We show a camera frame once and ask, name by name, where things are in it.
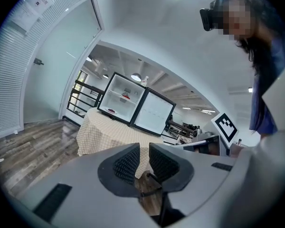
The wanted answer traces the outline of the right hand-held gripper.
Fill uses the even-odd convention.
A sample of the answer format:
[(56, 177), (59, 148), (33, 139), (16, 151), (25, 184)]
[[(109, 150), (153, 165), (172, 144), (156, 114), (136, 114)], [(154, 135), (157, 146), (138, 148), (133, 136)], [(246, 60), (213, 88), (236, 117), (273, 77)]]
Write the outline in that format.
[(226, 113), (220, 113), (204, 126), (204, 132), (198, 135), (196, 142), (184, 144), (182, 148), (202, 154), (229, 156), (237, 134), (238, 129), (231, 119)]

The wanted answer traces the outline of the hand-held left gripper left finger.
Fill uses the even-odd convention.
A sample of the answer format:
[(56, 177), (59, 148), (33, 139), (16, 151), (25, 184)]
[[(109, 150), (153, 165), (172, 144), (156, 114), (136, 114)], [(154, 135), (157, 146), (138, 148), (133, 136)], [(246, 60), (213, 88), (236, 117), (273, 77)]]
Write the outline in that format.
[(132, 143), (103, 160), (97, 170), (102, 185), (118, 197), (139, 197), (135, 173), (140, 165), (140, 144)]

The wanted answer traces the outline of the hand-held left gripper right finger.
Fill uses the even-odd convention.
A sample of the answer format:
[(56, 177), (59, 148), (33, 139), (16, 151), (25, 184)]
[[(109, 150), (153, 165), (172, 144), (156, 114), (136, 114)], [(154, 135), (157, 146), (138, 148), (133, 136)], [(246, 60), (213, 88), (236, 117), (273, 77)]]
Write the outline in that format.
[(158, 144), (149, 144), (149, 164), (163, 192), (183, 190), (194, 175), (192, 164)]

